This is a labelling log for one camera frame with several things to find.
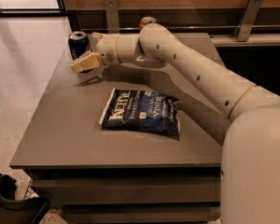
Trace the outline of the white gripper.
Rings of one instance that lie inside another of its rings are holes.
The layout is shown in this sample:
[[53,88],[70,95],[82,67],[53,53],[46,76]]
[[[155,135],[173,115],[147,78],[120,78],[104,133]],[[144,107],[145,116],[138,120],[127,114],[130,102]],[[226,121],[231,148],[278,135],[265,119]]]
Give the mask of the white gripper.
[[119,64],[117,55],[117,41],[119,34],[91,34],[91,51],[86,51],[78,59],[75,59],[70,67],[74,73],[81,73],[99,67],[102,62],[105,65]]

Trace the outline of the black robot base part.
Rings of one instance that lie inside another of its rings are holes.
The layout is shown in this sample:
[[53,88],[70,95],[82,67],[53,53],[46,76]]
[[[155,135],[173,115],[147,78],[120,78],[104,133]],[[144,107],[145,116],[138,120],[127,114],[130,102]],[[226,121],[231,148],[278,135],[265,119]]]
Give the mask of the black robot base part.
[[15,200],[16,180],[0,173],[0,224],[39,224],[50,209],[45,197]]

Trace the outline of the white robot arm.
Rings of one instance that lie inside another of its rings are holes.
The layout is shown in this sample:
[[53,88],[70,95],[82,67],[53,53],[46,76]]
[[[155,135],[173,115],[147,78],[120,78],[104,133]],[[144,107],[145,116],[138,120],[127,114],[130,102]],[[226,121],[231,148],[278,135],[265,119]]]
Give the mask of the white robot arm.
[[74,60],[74,72],[166,62],[231,121],[222,149],[221,224],[280,224],[280,96],[187,47],[157,23],[137,35],[95,38],[96,50]]

